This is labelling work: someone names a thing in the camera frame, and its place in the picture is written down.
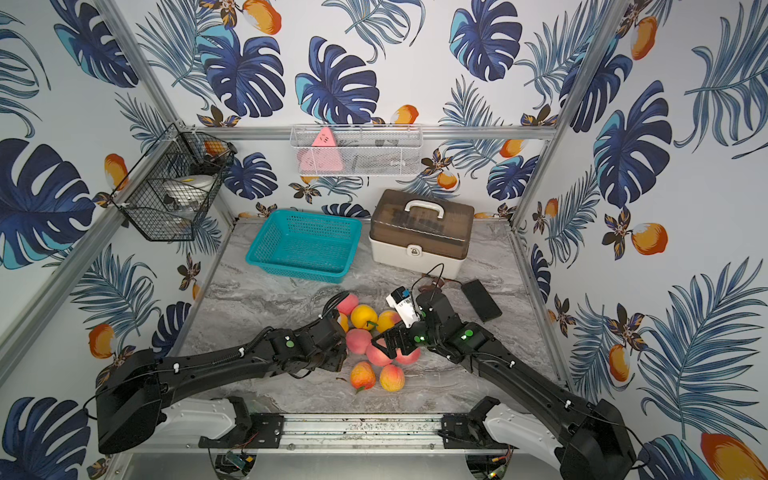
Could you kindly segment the teal plastic basket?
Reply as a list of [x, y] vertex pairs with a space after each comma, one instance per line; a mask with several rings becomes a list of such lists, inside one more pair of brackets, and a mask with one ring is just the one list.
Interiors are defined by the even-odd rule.
[[245, 261], [277, 276], [339, 284], [354, 262], [362, 223], [280, 210], [261, 226]]

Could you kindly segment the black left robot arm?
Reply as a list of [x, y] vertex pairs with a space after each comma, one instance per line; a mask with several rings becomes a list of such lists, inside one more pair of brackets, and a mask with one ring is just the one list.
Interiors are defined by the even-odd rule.
[[162, 411], [188, 397], [248, 379], [320, 368], [338, 372], [346, 358], [339, 312], [297, 329], [266, 327], [234, 347], [191, 356], [130, 356], [96, 390], [98, 450], [116, 454], [148, 440]]

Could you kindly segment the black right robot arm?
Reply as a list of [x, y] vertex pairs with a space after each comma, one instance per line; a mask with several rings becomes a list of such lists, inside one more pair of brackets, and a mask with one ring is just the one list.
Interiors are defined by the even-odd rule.
[[471, 411], [476, 427], [515, 447], [564, 479], [623, 479], [637, 455], [619, 410], [557, 385], [512, 354], [485, 327], [465, 322], [438, 289], [418, 296], [399, 287], [386, 298], [401, 320], [375, 347], [390, 358], [425, 348], [484, 379], [524, 409], [486, 398]]

